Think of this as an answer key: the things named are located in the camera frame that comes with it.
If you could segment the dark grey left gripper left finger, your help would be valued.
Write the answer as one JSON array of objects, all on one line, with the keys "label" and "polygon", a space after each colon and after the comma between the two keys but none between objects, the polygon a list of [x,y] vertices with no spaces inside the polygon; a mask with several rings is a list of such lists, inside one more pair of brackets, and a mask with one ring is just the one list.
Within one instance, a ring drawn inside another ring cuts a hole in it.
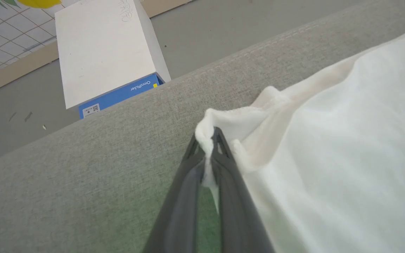
[{"label": "dark grey left gripper left finger", "polygon": [[197,246],[198,190],[205,153],[192,136],[159,211],[144,253],[194,253]]}]

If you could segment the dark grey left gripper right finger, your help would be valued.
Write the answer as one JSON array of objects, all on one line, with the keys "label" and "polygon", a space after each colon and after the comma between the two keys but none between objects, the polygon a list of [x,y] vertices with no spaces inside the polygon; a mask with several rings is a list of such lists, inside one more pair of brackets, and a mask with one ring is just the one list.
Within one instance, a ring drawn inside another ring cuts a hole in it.
[{"label": "dark grey left gripper right finger", "polygon": [[219,187],[221,251],[273,253],[256,206],[220,128],[214,128],[211,165]]}]

